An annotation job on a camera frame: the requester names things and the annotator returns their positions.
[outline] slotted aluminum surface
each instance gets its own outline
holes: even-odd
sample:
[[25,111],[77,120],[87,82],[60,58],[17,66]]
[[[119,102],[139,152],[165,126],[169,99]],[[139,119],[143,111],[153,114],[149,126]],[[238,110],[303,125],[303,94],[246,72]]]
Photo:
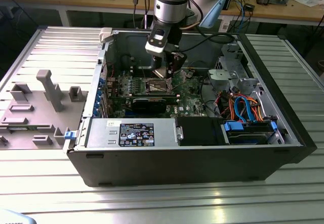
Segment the slotted aluminum surface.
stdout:
[[[307,74],[294,68],[287,74]],[[319,149],[266,181],[90,188],[61,150],[0,151],[0,208],[38,224],[324,223],[323,120],[303,117],[308,130],[317,130]]]
[[323,148],[324,86],[320,78],[287,40],[272,35],[247,37],[317,147]]
[[0,118],[7,109],[15,83],[26,83],[32,91],[44,90],[36,79],[40,69],[50,69],[53,83],[62,91],[80,86],[89,91],[101,44],[99,28],[71,28],[50,26],[37,30],[24,51],[17,58],[11,76],[2,81]]

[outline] motherboard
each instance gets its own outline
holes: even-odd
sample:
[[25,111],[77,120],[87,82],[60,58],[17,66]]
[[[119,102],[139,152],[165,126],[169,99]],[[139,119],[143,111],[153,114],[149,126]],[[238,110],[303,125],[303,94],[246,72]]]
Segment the motherboard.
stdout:
[[103,110],[110,118],[206,117],[200,81],[189,70],[180,70],[166,80],[123,71],[107,79]]

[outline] workbench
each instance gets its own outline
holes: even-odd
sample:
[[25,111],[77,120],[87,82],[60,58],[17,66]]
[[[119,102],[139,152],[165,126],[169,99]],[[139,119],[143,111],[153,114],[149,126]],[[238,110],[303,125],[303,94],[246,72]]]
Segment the workbench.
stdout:
[[[73,85],[89,91],[102,47],[99,32],[37,30],[0,82],[0,115],[15,82],[44,90],[33,80],[39,69],[50,69],[62,90]],[[323,223],[323,84],[305,60],[287,56],[295,51],[289,43],[247,36],[258,54],[269,57],[267,69],[318,147],[301,163],[284,165],[265,181],[91,188],[61,149],[0,150],[0,208],[27,214],[37,224]],[[270,61],[274,52],[276,61]]]
[[[15,0],[22,7],[36,9],[52,9],[59,12],[62,25],[70,26],[67,11],[90,11],[103,13],[127,13],[132,14],[133,0]],[[318,25],[323,15],[323,10],[319,6],[308,7],[294,0],[289,0],[288,5],[268,5],[256,4],[256,0],[246,0],[247,3],[255,5],[251,21],[298,24],[298,25]],[[154,0],[150,0],[150,10],[148,14],[153,14]],[[15,4],[11,0],[0,0],[0,6],[12,7]],[[145,13],[144,0],[139,0],[136,7],[136,14]],[[237,18],[239,9],[235,2],[231,2],[229,9],[221,13],[219,19],[222,20],[220,31],[226,31],[228,23]]]

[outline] wooden table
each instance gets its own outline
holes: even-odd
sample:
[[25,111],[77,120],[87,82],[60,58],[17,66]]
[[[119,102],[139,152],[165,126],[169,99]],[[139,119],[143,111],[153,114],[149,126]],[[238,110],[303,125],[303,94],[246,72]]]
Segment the wooden table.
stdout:
[[[104,13],[133,13],[133,0],[16,0],[21,6],[29,8],[54,9],[60,14],[62,24],[70,26],[67,11],[92,11]],[[154,0],[150,0],[149,14],[153,14]],[[252,21],[318,25],[324,11],[319,7],[308,7],[294,0],[289,0],[287,6],[256,4],[256,0],[246,0],[247,3],[255,5]],[[14,6],[11,0],[0,0],[1,6]],[[144,0],[139,0],[136,14],[144,14]],[[222,11],[221,31],[226,30],[228,23],[237,18],[239,10],[234,2],[229,9]]]

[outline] warning label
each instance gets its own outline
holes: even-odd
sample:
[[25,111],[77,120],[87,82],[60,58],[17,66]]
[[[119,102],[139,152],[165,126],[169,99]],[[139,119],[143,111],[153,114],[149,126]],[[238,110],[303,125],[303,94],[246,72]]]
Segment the warning label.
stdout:
[[153,124],[120,124],[119,146],[154,146]]

